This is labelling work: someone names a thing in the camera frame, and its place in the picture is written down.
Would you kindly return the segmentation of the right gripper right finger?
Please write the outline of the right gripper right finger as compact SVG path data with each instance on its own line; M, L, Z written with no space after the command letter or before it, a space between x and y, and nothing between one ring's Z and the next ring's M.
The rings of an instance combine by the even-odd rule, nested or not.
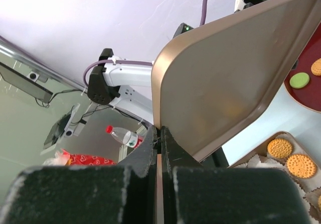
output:
M274 168L204 168L161 129L165 223L309 223L290 177Z

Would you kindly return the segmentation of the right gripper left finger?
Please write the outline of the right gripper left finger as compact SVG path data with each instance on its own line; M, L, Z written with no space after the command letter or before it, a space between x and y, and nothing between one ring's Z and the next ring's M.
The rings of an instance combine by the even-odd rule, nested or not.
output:
M1 207L1 223L154 223L157 130L116 165L33 166Z

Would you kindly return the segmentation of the round red plate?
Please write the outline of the round red plate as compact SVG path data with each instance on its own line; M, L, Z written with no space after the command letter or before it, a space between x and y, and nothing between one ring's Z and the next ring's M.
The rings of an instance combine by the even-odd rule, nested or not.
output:
M291 71L288 73L284 85L289 95L299 104L309 110L320 113L320 76L311 73L311 65L320 59L320 27L316 29L306 47L296 60ZM305 72L310 76L310 81L304 88L295 89L289 84L290 78Z

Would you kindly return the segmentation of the gold tin lid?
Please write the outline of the gold tin lid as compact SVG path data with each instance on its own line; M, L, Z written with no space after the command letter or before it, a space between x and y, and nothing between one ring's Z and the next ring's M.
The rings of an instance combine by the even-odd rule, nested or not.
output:
M320 0L268 0L168 42L151 71L153 124L202 161L256 121L320 24Z

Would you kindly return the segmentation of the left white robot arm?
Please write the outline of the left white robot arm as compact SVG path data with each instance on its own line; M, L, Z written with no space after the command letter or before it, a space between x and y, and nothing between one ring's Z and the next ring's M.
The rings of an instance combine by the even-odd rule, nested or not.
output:
M133 89L136 86L151 90L152 66L151 62L121 60L111 48L105 48L99 61L83 74L87 95L94 103L109 105L153 124L151 97Z

